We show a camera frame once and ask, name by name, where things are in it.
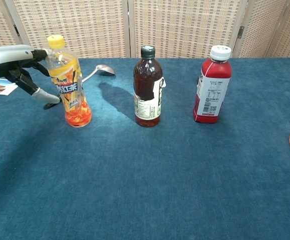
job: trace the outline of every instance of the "dark green bottle cap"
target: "dark green bottle cap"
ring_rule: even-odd
[[[140,53],[143,59],[153,59],[155,57],[155,47],[151,45],[142,46]]]

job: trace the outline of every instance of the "bottle cap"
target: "bottle cap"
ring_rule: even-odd
[[[146,45],[141,47],[140,49],[140,53],[141,53],[141,57],[145,58],[145,59],[152,59],[155,57],[155,47],[151,46],[151,45]]]
[[[210,50],[210,57],[216,61],[226,61],[230,58],[231,48],[223,45],[213,46]]]
[[[47,40],[51,49],[61,49],[65,46],[64,37],[61,35],[51,35],[47,38]]]

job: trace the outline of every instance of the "brown liquid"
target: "brown liquid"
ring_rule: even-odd
[[[163,77],[163,70],[158,61],[141,59],[134,68],[134,90],[142,100],[153,99],[153,87],[155,81]],[[160,121],[160,116],[152,120],[144,120],[135,116],[136,123],[143,127],[153,127]]]

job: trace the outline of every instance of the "yellow bottle cap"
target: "yellow bottle cap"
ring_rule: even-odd
[[[61,49],[65,46],[64,37],[61,35],[51,35],[47,40],[49,47],[52,49]]]

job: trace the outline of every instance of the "metal spoon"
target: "metal spoon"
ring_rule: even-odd
[[[82,83],[84,83],[86,80],[88,80],[89,78],[91,78],[92,75],[94,75],[97,71],[104,71],[106,73],[109,73],[111,75],[115,75],[115,71],[107,66],[107,65],[104,65],[104,64],[99,64],[95,67],[95,69],[88,75],[86,76],[84,79],[82,79]],[[44,105],[44,109],[49,109],[51,107],[53,107],[54,105],[57,105],[58,103],[47,103]]]

